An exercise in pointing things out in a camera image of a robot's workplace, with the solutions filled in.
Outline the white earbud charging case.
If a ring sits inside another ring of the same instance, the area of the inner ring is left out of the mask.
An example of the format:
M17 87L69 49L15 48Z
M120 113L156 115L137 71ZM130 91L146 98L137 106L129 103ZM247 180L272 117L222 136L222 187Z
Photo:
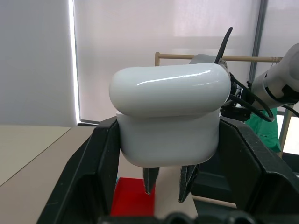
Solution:
M144 168L209 160L218 147L220 108L230 90L229 72L215 63L116 72L109 97L124 157Z

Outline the red flat object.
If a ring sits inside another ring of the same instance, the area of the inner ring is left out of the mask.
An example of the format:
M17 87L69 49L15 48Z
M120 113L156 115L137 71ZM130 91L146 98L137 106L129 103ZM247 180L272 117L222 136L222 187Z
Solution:
M155 193L146 194L142 179L120 177L117 180L110 215L113 217L152 217Z

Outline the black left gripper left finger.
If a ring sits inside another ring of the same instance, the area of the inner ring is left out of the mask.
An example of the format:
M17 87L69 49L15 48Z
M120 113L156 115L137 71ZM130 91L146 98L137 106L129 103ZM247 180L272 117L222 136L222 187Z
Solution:
M37 224L97 224L112 207L120 155L116 117L100 122L66 163Z

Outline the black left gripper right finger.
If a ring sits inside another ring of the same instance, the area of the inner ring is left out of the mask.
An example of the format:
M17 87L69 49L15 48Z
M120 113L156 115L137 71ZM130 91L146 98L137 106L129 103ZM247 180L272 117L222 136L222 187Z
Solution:
M299 177L240 121L221 118L217 149L237 208L264 224L299 224Z

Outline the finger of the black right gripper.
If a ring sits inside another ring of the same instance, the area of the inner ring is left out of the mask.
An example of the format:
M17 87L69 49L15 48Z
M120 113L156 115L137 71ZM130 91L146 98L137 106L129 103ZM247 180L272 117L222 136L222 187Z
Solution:
M144 183L144 188L145 188L145 193L150 195L156 180L157 180L157 176L159 173L159 169L160 167L156 167L156 168L143 168L143 183Z
M179 199L183 203L191 192L194 181L199 173L199 164L182 166L179 179Z

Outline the grey window frame post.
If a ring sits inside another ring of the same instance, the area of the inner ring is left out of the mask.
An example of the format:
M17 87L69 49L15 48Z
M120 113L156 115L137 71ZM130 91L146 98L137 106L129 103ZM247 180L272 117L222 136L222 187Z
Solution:
M262 33L263 33L263 27L264 27L267 6L268 6L268 0L260 0L252 57L259 56L259 50L260 50L260 44L261 44L261 39L262 39ZM257 62L252 61L250 64L249 78L248 78L248 81L251 83L255 79L256 67L257 67Z

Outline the white roller blind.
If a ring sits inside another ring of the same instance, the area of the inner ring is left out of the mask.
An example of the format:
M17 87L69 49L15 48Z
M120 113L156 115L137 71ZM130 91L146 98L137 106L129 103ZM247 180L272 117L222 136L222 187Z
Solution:
M117 71L153 66L155 54L252 54L260 0L74 0L80 117L115 115L108 87Z

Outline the green garment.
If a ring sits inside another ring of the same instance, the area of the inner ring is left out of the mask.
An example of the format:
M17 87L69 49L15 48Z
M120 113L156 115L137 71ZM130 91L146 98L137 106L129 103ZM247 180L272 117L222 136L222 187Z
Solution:
M245 124L250 126L255 134L260 138L262 143L275 153L281 152L281 146L278 138L277 108L271 109L274 120L267 122L255 114L251 114L249 120Z

